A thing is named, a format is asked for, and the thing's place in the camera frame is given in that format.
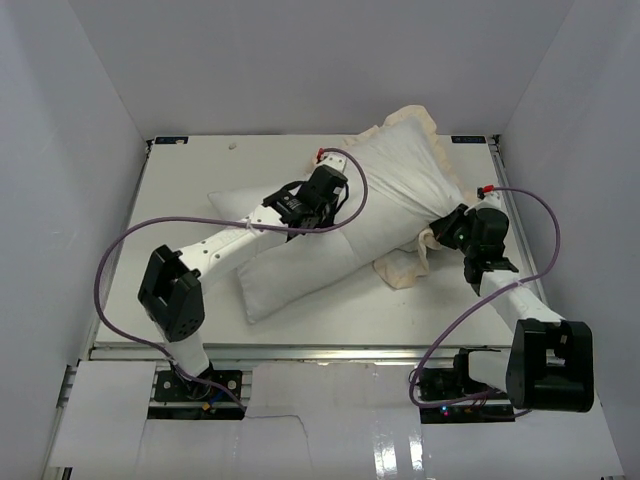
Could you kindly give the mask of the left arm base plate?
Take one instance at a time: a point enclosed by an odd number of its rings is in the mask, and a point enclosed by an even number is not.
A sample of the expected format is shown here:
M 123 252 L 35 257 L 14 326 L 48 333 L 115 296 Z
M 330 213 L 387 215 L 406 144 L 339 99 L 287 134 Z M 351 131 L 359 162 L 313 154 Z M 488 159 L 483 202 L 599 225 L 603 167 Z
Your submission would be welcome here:
M 171 369 L 156 374 L 147 411 L 150 420 L 235 421 L 244 416 L 219 388 L 185 381 Z

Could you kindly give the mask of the grey and cream pillowcase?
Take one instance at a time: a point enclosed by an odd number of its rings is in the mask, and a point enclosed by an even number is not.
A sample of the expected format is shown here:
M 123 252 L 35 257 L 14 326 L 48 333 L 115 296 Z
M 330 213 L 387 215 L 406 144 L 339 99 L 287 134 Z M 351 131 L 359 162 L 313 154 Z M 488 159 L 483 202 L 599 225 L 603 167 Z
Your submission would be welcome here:
M 353 214 L 358 206 L 364 208 L 369 172 L 384 179 L 396 178 L 429 200 L 426 225 L 415 239 L 369 263 L 391 287 L 413 286 L 417 277 L 429 271 L 427 249 L 440 247 L 430 223 L 450 214 L 459 204 L 471 201 L 439 144 L 435 121 L 425 107 L 406 106 L 390 114 L 382 125 L 346 138 L 341 148 L 351 154 L 364 171 L 359 174 L 352 166 L 345 171 L 352 197 L 340 213 L 341 218 Z

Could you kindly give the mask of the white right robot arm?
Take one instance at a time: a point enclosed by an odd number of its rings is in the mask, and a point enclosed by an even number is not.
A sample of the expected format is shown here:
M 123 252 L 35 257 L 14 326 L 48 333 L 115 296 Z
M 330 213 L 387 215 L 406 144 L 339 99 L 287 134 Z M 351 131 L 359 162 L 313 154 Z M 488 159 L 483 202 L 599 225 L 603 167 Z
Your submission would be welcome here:
M 453 390 L 477 397 L 504 392 L 518 409 L 587 412 L 594 403 L 593 338 L 583 322 L 568 321 L 525 285 L 505 256 L 509 218 L 500 209 L 459 205 L 430 225 L 435 239 L 464 256 L 464 276 L 513 334 L 506 350 L 461 350 Z

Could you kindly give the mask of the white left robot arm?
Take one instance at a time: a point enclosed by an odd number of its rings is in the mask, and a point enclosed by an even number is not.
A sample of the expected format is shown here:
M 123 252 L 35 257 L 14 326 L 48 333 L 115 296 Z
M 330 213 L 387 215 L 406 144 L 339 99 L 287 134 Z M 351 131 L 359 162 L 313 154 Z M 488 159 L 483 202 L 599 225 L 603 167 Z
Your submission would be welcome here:
M 285 186 L 267 196 L 238 227 L 178 250 L 162 245 L 151 253 L 138 301 L 177 364 L 176 384 L 188 398 L 202 398 L 211 387 L 213 367 L 199 335 L 205 286 L 300 234 L 332 226 L 347 183 L 343 169 L 321 163 L 295 192 Z

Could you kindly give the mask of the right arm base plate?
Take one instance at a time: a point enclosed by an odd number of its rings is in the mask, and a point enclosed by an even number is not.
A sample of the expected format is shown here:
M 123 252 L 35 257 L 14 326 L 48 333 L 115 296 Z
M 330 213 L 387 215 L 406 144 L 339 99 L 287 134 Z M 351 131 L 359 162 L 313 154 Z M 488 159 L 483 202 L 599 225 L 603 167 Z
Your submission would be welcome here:
M 414 392 L 419 402 L 437 404 L 420 408 L 422 425 L 514 422 L 526 414 L 517 412 L 504 392 L 464 379 L 453 367 L 425 368 Z

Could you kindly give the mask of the white pillow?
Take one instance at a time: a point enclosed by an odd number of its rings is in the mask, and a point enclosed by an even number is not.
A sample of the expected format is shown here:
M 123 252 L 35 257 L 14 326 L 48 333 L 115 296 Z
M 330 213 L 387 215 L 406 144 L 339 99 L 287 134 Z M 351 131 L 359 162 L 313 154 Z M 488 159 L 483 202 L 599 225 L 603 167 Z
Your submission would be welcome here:
M 366 174 L 368 198 L 347 225 L 298 236 L 238 267 L 247 320 L 257 323 L 303 296 L 354 273 L 415 239 L 426 225 L 427 198 L 396 178 Z

